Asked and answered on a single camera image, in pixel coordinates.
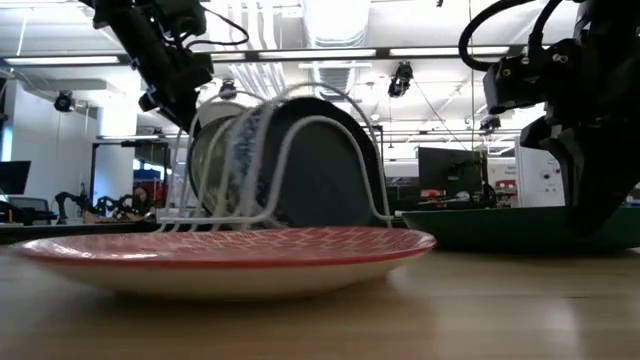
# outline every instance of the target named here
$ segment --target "table surface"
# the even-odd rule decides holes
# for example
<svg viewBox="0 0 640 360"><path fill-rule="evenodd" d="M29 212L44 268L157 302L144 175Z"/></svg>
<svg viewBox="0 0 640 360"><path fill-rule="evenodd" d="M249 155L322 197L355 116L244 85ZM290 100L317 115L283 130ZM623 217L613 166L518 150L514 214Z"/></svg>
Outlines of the table surface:
<svg viewBox="0 0 640 360"><path fill-rule="evenodd" d="M640 254L427 254L286 302L125 298L0 255L0 359L640 359Z"/></svg>

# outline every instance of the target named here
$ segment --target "computer monitor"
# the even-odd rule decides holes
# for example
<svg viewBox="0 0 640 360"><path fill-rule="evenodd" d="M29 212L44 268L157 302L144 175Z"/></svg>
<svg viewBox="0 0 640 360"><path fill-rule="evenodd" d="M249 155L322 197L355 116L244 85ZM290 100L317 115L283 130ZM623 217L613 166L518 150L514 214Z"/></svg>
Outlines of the computer monitor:
<svg viewBox="0 0 640 360"><path fill-rule="evenodd" d="M24 195L31 161L0 162L0 194Z"/></svg>
<svg viewBox="0 0 640 360"><path fill-rule="evenodd" d="M10 196L9 204L21 209L33 209L35 211L49 211L47 199L28 198L23 196Z"/></svg>
<svg viewBox="0 0 640 360"><path fill-rule="evenodd" d="M482 153L421 147L418 150L420 189L445 191L447 197L459 192L482 191Z"/></svg>

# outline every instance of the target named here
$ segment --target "white wire dish rack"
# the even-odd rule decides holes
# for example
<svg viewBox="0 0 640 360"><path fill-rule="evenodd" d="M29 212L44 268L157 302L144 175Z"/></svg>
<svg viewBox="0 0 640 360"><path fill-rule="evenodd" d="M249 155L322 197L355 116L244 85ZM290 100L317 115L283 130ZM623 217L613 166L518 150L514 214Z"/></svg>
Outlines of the white wire dish rack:
<svg viewBox="0 0 640 360"><path fill-rule="evenodd" d="M369 131L369 135L371 140L373 141L373 148L375 149L376 160L377 160L377 171L380 179L380 187L382 192L382 205L383 212L381 214L376 209L376 204L373 198L372 189L369 181L369 177L367 175L366 163L364 160L364 156L362 150L350 133L350 131L338 121L328 118L326 116L307 116L296 121L286 133L284 140L280 145L280 152L277 156L277 162L275 165L275 171L273 173L272 181L268 185L267 192L267 201L264 207L259 206L256 203L256 194L258 192L258 177L261 171L261 161L262 161L262 153L265 146L265 140L267 135L267 130L269 128L269 124L272 120L273 114L277 108L277 106L283 102L285 102L289 95L300 88L303 87L322 87L328 89L330 91L339 94L344 98L345 101L348 101L358 112L360 117L362 117L365 122L367 129ZM386 222L387 227L391 227L391 219L389 213L389 204L385 191L385 177L383 170L382 158L380 157L378 143L374 134L373 127L371 122L364 114L362 109L356 104L356 102L347 96L345 93L336 89L332 86L308 82L302 83L298 85L291 86L285 89L282 93L276 96L273 99L266 100L261 98L258 95L255 95L246 91L236 91L239 94L244 94L251 96L253 98L258 99L262 102L260 109L261 112L256 117L256 114L251 111L244 111L239 116L235 117L232 121L226 121L222 123L219 127L215 135L213 136L212 141L208 145L208 149L205 155L204 160L204 169L201 172L200 181L195 182L198 187L197 194L199 195L198 206L195 212L190 212L191 214L195 214L195 216L187 216L185 215L185 208L188 202L188 192L186 191L187 182L183 182L182 191L180 196L180 201L177 204L178 212L170 213L169 212L169 204L167 202L167 207L164 209L165 211L159 212L157 215L157 221L161 224L160 228L157 230L158 232L163 231L178 231L181 224L190 224L189 231L195 231L198 228L198 225L213 225L213 230L218 230L222 224L233 225L239 227L240 229L248 229L252 225L258 223L267 223L270 226L281 227L282 224L279 224L277 220L274 219L273 214L276 210L278 198L281 194L281 188L283 183L283 177L288 161L288 155L291 150L291 145L296 137L296 135L302 130L305 126L314 123L322 123L326 125L330 125L340 130L346 137L349 139L351 145L353 146L353 151L356 153L358 162L360 165L360 173L362 176L362 181L364 184L364 188L366 190L366 195L368 197L369 207L371 209L372 214ZM205 113L207 107L212 106L215 100L220 97L220 94L208 99L204 102L199 108L196 116L191 122L191 127L189 129L189 140L187 143L187 148L189 149L192 145L194 139L194 130L196 128L196 124L199 121L200 116ZM247 168L245 169L245 175L243 179L238 181L237 179L232 180L232 168L237 166L237 163L234 163L238 151L237 140L247 129L251 128L254 132L252 134L253 141L250 144L248 149L244 149L246 151L246 156L249 156L249 163ZM182 130L178 133L176 142L179 143L180 137L182 136ZM211 166L211 157L214 154L214 149L216 146L223 146L224 151L224 161L222 164L222 173L219 179L219 187L217 188L217 193L215 195L215 208L209 209L211 212L211 216L205 216L207 212L204 211L203 207L203 196L205 193L206 186L210 176L209 167ZM172 168L176 169L177 164L177 151L175 152L172 159ZM171 178L169 179L169 191L172 191L172 184L175 181L176 172L174 171Z"/></svg>

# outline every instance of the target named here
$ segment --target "plate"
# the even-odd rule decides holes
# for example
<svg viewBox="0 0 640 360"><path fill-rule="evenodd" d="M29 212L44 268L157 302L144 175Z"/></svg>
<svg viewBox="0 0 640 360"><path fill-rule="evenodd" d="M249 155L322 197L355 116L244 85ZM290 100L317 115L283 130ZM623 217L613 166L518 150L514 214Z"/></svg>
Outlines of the plate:
<svg viewBox="0 0 640 360"><path fill-rule="evenodd" d="M435 245L406 229L309 228L90 235L14 245L71 280L168 298L292 298L384 275Z"/></svg>
<svg viewBox="0 0 640 360"><path fill-rule="evenodd" d="M258 193L267 203L282 141L300 119L323 115L345 126L356 139L367 167L369 185L379 212L382 188L375 148L370 137L349 114L313 97L292 99L273 114L262 158ZM347 136L327 124L310 124L293 141L275 218L291 227L369 226L379 222L369 207L360 164Z"/></svg>
<svg viewBox="0 0 640 360"><path fill-rule="evenodd" d="M231 191L237 194L237 198L240 199L241 193L244 189L249 168L254 161L255 143L258 130L260 129L260 116L261 108L247 110L251 112L250 116L246 119L242 130L240 131L238 138L234 140L234 155L232 164L232 187ZM251 204L251 214L257 215L261 213L267 203L267 194L269 186L264 181L263 176L258 176L257 183L254 184L255 193L257 199L263 199L262 204L258 203L256 199ZM269 229L269 228L283 228L289 224L283 223L284 217L281 212L276 208L275 214L272 214L267 220L259 224L253 224L253 229Z"/></svg>
<svg viewBox="0 0 640 360"><path fill-rule="evenodd" d="M209 167L208 184L205 186L204 194L198 194L200 190L200 178L204 171L205 156L209 144L224 123L230 121L245 110L246 108L244 106L230 102L213 103L204 108L201 114L202 120L200 120L203 126L197 133L195 140L187 152L191 189L196 198L203 202L204 208L209 212L213 211L216 204L217 190L220 185L222 166L224 164L226 143L225 141L220 141L219 144L214 147L210 160L211 165Z"/></svg>

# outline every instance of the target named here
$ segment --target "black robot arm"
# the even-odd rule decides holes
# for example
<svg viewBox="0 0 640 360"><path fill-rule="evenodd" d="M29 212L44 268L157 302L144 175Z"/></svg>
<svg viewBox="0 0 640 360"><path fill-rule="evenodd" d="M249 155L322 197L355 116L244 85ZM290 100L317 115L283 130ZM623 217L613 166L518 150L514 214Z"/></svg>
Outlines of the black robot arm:
<svg viewBox="0 0 640 360"><path fill-rule="evenodd" d="M208 54L182 46L207 30L198 0L79 0L95 10L95 28L110 26L148 86L140 98L144 111L159 112L188 131L196 113L200 85L211 81Z"/></svg>
<svg viewBox="0 0 640 360"><path fill-rule="evenodd" d="M65 201L71 200L74 204L78 205L80 209L84 211L94 212L95 209L91 206L91 200L86 195L73 195L66 191L58 193L55 197L56 204L58 204L58 223L57 225L65 225L67 223L67 211L64 208Z"/></svg>
<svg viewBox="0 0 640 360"><path fill-rule="evenodd" d="M640 182L640 2L581 3L574 37L542 47L542 32L562 0L549 0L528 50L497 63L467 51L474 30L491 16L533 0L500 0L463 31L460 56L486 71L490 114L546 103L546 115L522 131L521 145L548 150L560 163L572 224L588 234L601 227ZM615 159L627 158L625 164Z"/></svg>

